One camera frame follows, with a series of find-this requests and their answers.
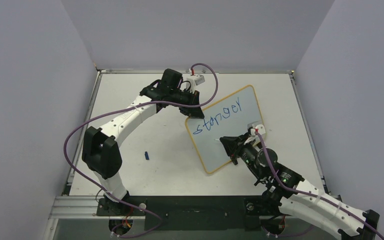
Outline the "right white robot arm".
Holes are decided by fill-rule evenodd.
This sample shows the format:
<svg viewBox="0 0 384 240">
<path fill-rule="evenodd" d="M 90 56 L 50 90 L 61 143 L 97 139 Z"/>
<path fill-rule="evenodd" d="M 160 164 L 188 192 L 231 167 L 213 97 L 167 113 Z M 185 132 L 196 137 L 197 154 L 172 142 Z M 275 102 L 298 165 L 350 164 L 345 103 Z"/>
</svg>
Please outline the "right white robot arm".
<svg viewBox="0 0 384 240">
<path fill-rule="evenodd" d="M 241 159 L 263 184 L 262 207 L 269 214 L 289 215 L 329 233 L 337 240 L 373 240 L 380 237 L 380 215 L 351 207 L 278 162 L 259 133 L 223 136 L 219 142 L 231 160 Z"/>
</svg>

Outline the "blue marker cap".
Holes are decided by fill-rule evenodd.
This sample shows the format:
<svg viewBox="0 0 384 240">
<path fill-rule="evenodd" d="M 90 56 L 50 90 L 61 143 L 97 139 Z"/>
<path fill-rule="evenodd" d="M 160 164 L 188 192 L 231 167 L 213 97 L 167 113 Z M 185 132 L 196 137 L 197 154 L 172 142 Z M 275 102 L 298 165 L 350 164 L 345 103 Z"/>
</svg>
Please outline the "blue marker cap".
<svg viewBox="0 0 384 240">
<path fill-rule="evenodd" d="M 145 151 L 145 152 L 144 152 L 144 155 L 145 155 L 145 159 L 146 159 L 147 161 L 149 161 L 149 160 L 150 160 L 149 153 L 148 153 L 147 151 Z"/>
</svg>

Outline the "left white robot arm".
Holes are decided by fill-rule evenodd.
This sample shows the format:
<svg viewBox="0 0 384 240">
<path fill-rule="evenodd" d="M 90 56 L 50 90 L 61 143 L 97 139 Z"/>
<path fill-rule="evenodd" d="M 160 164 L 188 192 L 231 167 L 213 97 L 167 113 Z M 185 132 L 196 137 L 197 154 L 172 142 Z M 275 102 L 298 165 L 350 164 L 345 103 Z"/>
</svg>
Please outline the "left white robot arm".
<svg viewBox="0 0 384 240">
<path fill-rule="evenodd" d="M 84 134 L 82 160 L 97 176 L 106 189 L 100 204 L 103 209 L 116 215 L 129 212 L 129 192 L 122 183 L 120 169 L 122 156 L 120 146 L 123 141 L 146 119 L 167 107 L 168 102 L 180 104 L 179 111 L 187 117 L 204 118 L 199 104 L 199 91 L 196 86 L 204 83 L 200 74 L 183 75 L 173 69 L 166 69 L 161 79 L 144 87 L 129 105 L 130 110 L 121 113 L 98 128 L 90 126 Z"/>
</svg>

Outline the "yellow framed whiteboard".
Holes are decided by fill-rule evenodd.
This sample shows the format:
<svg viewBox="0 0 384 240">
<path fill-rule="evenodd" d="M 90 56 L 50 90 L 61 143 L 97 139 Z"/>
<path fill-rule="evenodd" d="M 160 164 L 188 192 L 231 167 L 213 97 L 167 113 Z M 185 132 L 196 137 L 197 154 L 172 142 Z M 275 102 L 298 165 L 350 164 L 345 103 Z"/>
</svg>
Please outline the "yellow framed whiteboard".
<svg viewBox="0 0 384 240">
<path fill-rule="evenodd" d="M 264 121 L 252 85 L 244 86 L 202 111 L 203 119 L 188 117 L 185 127 L 204 171 L 212 174 L 231 162 L 221 142 L 214 139 L 242 135 L 248 131 L 248 124 Z"/>
</svg>

